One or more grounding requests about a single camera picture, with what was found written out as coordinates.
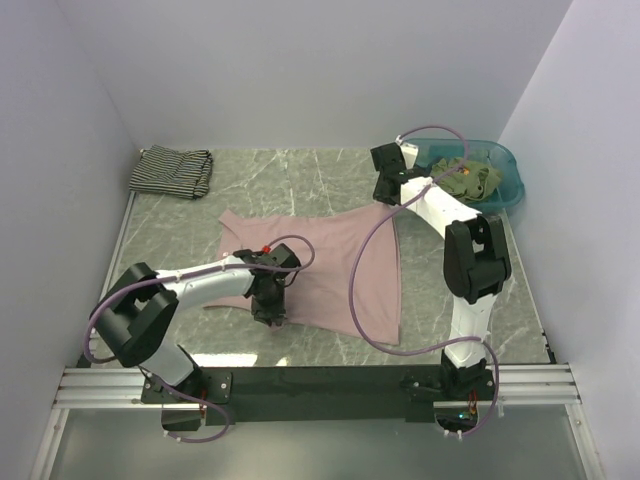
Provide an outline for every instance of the white wall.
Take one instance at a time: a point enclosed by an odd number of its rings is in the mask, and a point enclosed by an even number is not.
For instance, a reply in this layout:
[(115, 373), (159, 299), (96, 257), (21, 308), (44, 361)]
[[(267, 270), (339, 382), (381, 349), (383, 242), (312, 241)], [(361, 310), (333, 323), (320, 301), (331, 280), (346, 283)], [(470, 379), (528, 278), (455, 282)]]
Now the white wall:
[(570, 0), (58, 0), (138, 146), (497, 140)]
[(0, 477), (19, 480), (80, 355), (134, 147), (55, 2), (0, 12)]
[(542, 321), (611, 479), (640, 478), (639, 26), (637, 0), (574, 0), (500, 138)]

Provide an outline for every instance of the gray floor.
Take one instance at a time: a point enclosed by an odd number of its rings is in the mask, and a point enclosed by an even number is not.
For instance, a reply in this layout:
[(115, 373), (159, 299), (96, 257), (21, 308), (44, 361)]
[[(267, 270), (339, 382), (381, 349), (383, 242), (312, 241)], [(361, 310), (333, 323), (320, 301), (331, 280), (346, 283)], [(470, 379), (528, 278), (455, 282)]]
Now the gray floor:
[[(199, 432), (211, 435), (216, 427)], [(52, 479), (583, 480), (566, 410), (512, 407), (462, 441), (396, 420), (240, 424), (204, 445), (163, 438), (159, 411), (69, 416)]]
[[(221, 235), (217, 218), (227, 208), (245, 217), (328, 216), (372, 202), (377, 174), (367, 149), (213, 153), (211, 191), (205, 198), (136, 197), (114, 278), (139, 261), (155, 269), (215, 261)], [(412, 213), (403, 212), (395, 221), (402, 263), (401, 348), (415, 349), (447, 338), (452, 296), (442, 277), (443, 242), (438, 234)], [(506, 225), (513, 275), (494, 308), (490, 341), (501, 362), (548, 363), (533, 299)], [(248, 312), (229, 308), (185, 312), (174, 319), (168, 336), (204, 366), (437, 363), (440, 358), (439, 353), (393, 357), (361, 339), (298, 325), (273, 333)], [(97, 352), (104, 354), (104, 345)]]

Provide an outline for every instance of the teal basket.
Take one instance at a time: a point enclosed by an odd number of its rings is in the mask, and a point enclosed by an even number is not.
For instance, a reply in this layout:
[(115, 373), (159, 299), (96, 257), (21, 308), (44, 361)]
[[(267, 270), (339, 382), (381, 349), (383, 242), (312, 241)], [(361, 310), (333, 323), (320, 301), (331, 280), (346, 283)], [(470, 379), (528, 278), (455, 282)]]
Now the teal basket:
[[(464, 147), (457, 139), (408, 138), (407, 143), (417, 145), (420, 150), (416, 165), (431, 172), (431, 167), (441, 158), (462, 157)], [(493, 213), (516, 205), (524, 196), (524, 184), (520, 180), (518, 165), (513, 154), (495, 142), (469, 140), (469, 160), (487, 163), (502, 171), (502, 182), (493, 194), (482, 202), (469, 203), (483, 213)]]

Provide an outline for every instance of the black and white striped cloth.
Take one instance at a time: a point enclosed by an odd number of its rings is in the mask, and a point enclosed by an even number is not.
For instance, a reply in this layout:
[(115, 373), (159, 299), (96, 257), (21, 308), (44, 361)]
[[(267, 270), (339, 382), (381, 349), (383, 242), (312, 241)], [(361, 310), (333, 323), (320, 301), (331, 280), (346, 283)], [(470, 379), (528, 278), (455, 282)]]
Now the black and white striped cloth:
[(144, 150), (133, 169), (129, 189), (164, 193), (180, 198), (200, 198), (209, 191), (213, 157), (209, 150), (177, 152), (154, 145)]

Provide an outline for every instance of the folded cloth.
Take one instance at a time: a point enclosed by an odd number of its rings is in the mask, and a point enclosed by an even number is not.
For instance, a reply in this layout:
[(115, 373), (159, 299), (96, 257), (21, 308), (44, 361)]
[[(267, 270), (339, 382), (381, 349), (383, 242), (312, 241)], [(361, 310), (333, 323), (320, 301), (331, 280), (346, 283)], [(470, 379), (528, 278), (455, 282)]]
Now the folded cloth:
[(177, 152), (154, 145), (133, 169), (129, 190), (200, 198), (209, 191), (213, 158), (209, 150)]
[[(437, 177), (460, 163), (461, 158), (452, 158), (447, 162), (441, 158), (431, 168), (431, 176)], [(438, 182), (438, 186), (449, 195), (465, 203), (480, 202), (498, 188), (502, 181), (502, 172), (491, 165), (468, 161), (461, 170), (454, 172)]]
[[(388, 213), (389, 207), (381, 203), (322, 218), (274, 215), (245, 219), (227, 210), (219, 219), (223, 230), (218, 258), (243, 248), (260, 250), (290, 233), (306, 237), (316, 250), (316, 259), (287, 287), (284, 301), (288, 322), (359, 337), (347, 295), (351, 266), (367, 233)], [(299, 240), (283, 243), (301, 263), (309, 258), (308, 248)], [(398, 344), (400, 261), (393, 222), (383, 224), (369, 242), (358, 267), (354, 299), (358, 319), (367, 334), (377, 342)], [(207, 305), (212, 306), (250, 310), (251, 299), (228, 297)]]

